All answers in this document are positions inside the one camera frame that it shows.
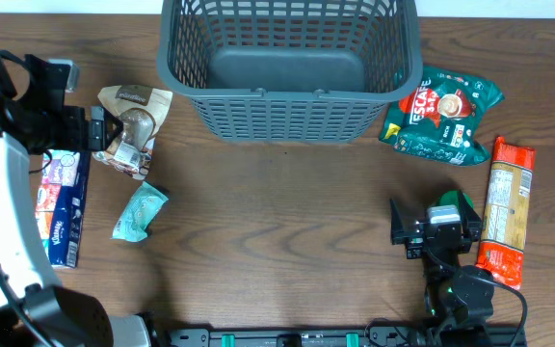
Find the mint green packet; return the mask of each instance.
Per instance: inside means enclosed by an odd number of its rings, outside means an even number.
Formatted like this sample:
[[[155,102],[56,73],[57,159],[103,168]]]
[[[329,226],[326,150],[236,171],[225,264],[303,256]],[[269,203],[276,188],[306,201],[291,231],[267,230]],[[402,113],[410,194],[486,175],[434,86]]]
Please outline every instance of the mint green packet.
[[[481,164],[489,152],[474,141],[475,132],[485,112],[503,99],[489,80],[425,66],[419,87],[391,104],[380,140],[426,159]]]
[[[158,214],[164,202],[168,200],[167,196],[147,182],[143,182],[121,213],[113,230],[113,238],[128,242],[146,239],[148,237],[146,228]]]

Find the pasta package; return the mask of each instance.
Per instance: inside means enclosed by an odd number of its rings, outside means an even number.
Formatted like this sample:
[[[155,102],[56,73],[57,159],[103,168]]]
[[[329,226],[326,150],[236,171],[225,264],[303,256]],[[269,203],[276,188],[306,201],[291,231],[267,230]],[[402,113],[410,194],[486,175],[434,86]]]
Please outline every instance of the pasta package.
[[[489,175],[476,266],[515,289],[521,287],[535,154],[532,148],[507,145],[503,137],[498,137]]]

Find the nescafe coffee bag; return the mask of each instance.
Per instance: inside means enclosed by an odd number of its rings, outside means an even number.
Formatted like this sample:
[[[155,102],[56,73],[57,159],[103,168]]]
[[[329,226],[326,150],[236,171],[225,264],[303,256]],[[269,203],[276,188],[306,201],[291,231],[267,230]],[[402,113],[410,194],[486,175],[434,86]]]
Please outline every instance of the nescafe coffee bag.
[[[381,141],[399,152],[458,166],[477,165],[489,152],[474,141],[485,112],[504,99],[486,79],[424,67],[419,87],[391,104]]]

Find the wooden table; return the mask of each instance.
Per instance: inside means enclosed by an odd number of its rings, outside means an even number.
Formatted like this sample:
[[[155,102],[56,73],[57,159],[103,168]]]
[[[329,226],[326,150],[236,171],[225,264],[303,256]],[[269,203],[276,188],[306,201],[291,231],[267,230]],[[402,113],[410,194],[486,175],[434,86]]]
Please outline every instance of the wooden table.
[[[155,68],[159,22],[0,15],[0,48],[73,59],[81,79],[67,103],[90,106],[105,86],[165,88]],[[501,134],[538,151],[522,292],[530,345],[555,346],[555,20],[422,18],[421,35],[426,63],[486,76],[505,93],[478,130],[482,144]],[[455,168],[395,153],[378,141],[382,124],[347,146],[231,145],[177,96],[147,178],[171,191],[154,234],[139,244],[110,239],[139,182],[93,161],[79,267],[58,273],[110,314],[151,309],[173,326],[423,317],[422,265],[391,246],[388,199],[423,211],[461,187],[482,213],[489,163]],[[494,322],[517,322],[515,297],[497,291],[494,308]]]

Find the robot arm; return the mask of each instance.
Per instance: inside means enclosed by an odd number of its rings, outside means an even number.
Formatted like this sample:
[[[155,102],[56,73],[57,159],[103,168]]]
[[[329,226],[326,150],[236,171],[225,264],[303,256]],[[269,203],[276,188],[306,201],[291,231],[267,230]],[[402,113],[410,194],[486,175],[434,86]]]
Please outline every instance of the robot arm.
[[[18,101],[1,58],[30,73],[30,87]],[[64,106],[76,76],[69,65],[34,56],[22,62],[0,52],[0,345],[34,345],[38,339],[51,346],[149,346],[143,317],[108,317],[97,299],[62,288],[39,238],[29,154],[102,150],[121,130],[101,108],[86,121],[82,108]]]

